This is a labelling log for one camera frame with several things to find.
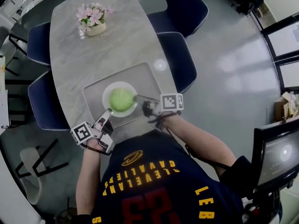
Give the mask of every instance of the person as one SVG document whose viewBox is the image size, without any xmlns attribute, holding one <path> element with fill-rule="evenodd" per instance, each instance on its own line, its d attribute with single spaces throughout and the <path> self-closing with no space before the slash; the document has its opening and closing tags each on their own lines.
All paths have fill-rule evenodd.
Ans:
<svg viewBox="0 0 299 224">
<path fill-rule="evenodd" d="M 162 125 L 200 158 L 236 165 L 236 157 L 221 140 L 180 116 L 164 118 Z M 96 139 L 87 145 L 101 149 Z M 170 135 L 154 130 L 115 145 L 100 182 L 100 153 L 85 149 L 76 190 L 78 216 L 72 223 L 242 223 L 244 209 L 234 171 L 213 168 L 220 182 Z"/>
</svg>

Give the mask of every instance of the cardboard box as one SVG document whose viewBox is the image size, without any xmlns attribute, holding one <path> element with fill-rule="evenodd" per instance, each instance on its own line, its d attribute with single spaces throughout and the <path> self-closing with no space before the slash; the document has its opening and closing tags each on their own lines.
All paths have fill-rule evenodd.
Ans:
<svg viewBox="0 0 299 224">
<path fill-rule="evenodd" d="M 274 118 L 276 121 L 287 120 L 289 115 L 289 102 L 291 100 L 291 96 L 288 92 L 284 93 L 282 97 L 280 97 L 274 103 Z"/>
</svg>

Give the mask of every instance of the marble tabletop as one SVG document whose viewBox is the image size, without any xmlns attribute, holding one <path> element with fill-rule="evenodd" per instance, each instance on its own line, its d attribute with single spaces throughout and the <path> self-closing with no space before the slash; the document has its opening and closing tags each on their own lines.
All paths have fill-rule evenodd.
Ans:
<svg viewBox="0 0 299 224">
<path fill-rule="evenodd" d="M 106 19 L 106 30 L 93 37 L 82 35 L 76 24 L 77 8 L 82 3 L 111 5 L 114 13 Z M 74 127 L 83 121 L 93 123 L 85 103 L 84 86 L 128 66 L 147 62 L 162 93 L 175 93 L 171 71 L 155 69 L 157 61 L 167 64 L 157 35 L 137 0 L 66 0 L 52 14 L 50 57 L 56 91 L 65 117 Z M 118 143 L 144 134 L 152 128 L 143 117 L 115 129 Z"/>
</svg>

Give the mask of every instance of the navy blue chair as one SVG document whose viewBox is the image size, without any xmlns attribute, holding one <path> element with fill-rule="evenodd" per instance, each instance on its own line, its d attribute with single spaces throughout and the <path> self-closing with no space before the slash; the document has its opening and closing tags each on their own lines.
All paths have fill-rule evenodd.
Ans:
<svg viewBox="0 0 299 224">
<path fill-rule="evenodd" d="M 45 66 L 50 61 L 50 22 L 31 28 L 28 35 L 27 57 Z"/>
<path fill-rule="evenodd" d="M 148 15 L 156 33 L 180 32 L 186 38 L 205 21 L 209 9 L 203 0 L 166 0 L 167 9 Z"/>
<path fill-rule="evenodd" d="M 179 93 L 190 88 L 197 78 L 197 70 L 188 45 L 179 32 L 157 34 Z"/>
<path fill-rule="evenodd" d="M 52 131 L 70 129 L 59 103 L 50 70 L 28 87 L 28 96 L 36 122 L 42 129 Z"/>
</svg>

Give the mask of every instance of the flower pot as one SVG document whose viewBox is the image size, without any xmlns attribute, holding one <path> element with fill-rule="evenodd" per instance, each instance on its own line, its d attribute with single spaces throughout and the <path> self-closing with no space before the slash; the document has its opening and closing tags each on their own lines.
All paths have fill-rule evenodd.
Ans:
<svg viewBox="0 0 299 224">
<path fill-rule="evenodd" d="M 102 33 L 103 31 L 106 30 L 106 23 L 100 23 L 97 26 L 91 27 L 90 31 L 86 31 L 86 34 L 89 36 L 97 35 Z"/>
</svg>

